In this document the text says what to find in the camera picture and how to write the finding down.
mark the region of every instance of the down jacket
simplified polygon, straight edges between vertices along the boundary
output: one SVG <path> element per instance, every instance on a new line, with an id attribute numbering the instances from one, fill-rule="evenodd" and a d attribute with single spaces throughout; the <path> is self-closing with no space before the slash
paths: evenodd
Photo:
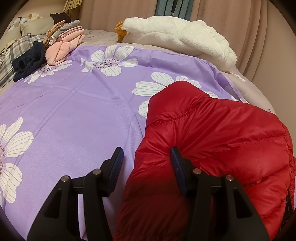
<path id="1" fill-rule="evenodd" d="M 294 205 L 295 158 L 286 126 L 258 107 L 212 99 L 178 81 L 150 99 L 145 137 L 126 183 L 114 240 L 182 240 L 190 204 L 177 186 L 172 146 L 207 174 L 232 174 L 270 238 L 275 237 L 288 191 Z"/>

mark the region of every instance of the curtain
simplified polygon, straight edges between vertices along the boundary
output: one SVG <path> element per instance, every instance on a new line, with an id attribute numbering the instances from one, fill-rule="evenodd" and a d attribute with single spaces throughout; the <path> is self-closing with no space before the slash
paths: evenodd
<path id="1" fill-rule="evenodd" d="M 67 0 L 64 6 L 64 11 L 76 8 L 77 5 L 81 6 L 82 0 Z"/>
<path id="2" fill-rule="evenodd" d="M 114 32 L 115 26 L 126 18 L 154 16 L 157 0 L 84 0 L 80 22 L 85 29 Z"/>
<path id="3" fill-rule="evenodd" d="M 263 50 L 267 0 L 194 0 L 191 21 L 203 20 L 229 42 L 237 68 L 252 80 Z"/>

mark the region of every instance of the white flower print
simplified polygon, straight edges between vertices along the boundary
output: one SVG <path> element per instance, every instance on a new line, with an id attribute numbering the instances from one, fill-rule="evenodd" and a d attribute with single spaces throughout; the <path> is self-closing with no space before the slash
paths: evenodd
<path id="1" fill-rule="evenodd" d="M 0 126 L 0 187 L 3 197 L 14 203 L 16 198 L 16 188 L 22 181 L 21 170 L 12 163 L 4 163 L 7 157 L 18 157 L 29 148 L 34 135 L 32 132 L 18 132 L 23 122 L 20 117 L 15 123 L 6 129 L 6 125 Z M 2 205 L 2 195 L 0 192 L 0 205 Z"/>
<path id="2" fill-rule="evenodd" d="M 50 65 L 44 65 L 43 67 L 41 67 L 40 69 L 38 69 L 35 73 L 33 73 L 31 75 L 30 81 L 28 82 L 28 84 L 36 81 L 39 77 L 44 77 L 47 75 L 53 75 L 55 71 L 61 70 L 61 69 L 65 69 L 67 67 L 69 67 L 72 64 L 71 63 L 72 60 L 66 60 L 60 64 L 54 65 L 54 66 L 50 66 Z"/>
<path id="3" fill-rule="evenodd" d="M 148 81 L 140 81 L 136 83 L 136 88 L 133 89 L 132 92 L 135 95 L 140 95 L 140 96 L 153 96 L 158 92 L 162 91 L 165 87 L 175 82 L 171 76 L 161 72 L 153 72 L 151 74 L 151 78 L 159 84 L 154 82 L 148 82 Z M 192 84 L 193 86 L 199 89 L 202 87 L 198 81 L 189 80 L 186 76 L 177 76 L 176 81 L 187 81 L 188 83 Z M 211 91 L 204 91 L 204 92 L 207 93 L 212 98 L 218 98 L 218 96 L 212 93 Z M 147 112 L 148 112 L 148 104 L 149 104 L 149 100 L 143 102 L 139 107 L 139 114 L 146 118 L 147 118 Z"/>
<path id="4" fill-rule="evenodd" d="M 99 69 L 106 76 L 117 76 L 121 73 L 121 67 L 135 67 L 138 65 L 138 60 L 135 58 L 127 58 L 133 51 L 133 46 L 121 46 L 116 51 L 116 45 L 111 45 L 106 48 L 105 54 L 102 50 L 98 50 L 91 55 L 93 62 L 88 62 L 86 59 L 81 59 L 81 66 L 85 63 L 85 67 L 81 72 L 92 72 L 93 68 Z"/>

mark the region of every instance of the beige wall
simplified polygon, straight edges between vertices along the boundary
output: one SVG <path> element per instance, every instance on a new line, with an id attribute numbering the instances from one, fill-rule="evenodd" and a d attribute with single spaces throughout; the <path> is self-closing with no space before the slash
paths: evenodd
<path id="1" fill-rule="evenodd" d="M 288 127 L 296 149 L 296 36 L 277 8 L 268 2 L 267 32 L 253 83 Z"/>
<path id="2" fill-rule="evenodd" d="M 27 17 L 32 12 L 40 13 L 43 17 L 50 17 L 50 13 L 62 12 L 65 3 L 66 0 L 29 0 L 29 2 L 18 11 L 12 22 L 18 17 Z"/>

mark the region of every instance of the dark clothing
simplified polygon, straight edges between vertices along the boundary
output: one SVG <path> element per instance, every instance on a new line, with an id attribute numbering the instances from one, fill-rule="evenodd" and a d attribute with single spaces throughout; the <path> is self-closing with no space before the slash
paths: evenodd
<path id="1" fill-rule="evenodd" d="M 12 62 L 15 71 L 14 82 L 26 78 L 46 62 L 43 42 L 35 41 L 33 47 Z"/>
<path id="2" fill-rule="evenodd" d="M 54 24 L 59 23 L 60 21 L 65 20 L 65 23 L 71 23 L 71 19 L 68 14 L 65 12 L 62 13 L 51 13 L 50 17 L 54 20 Z"/>

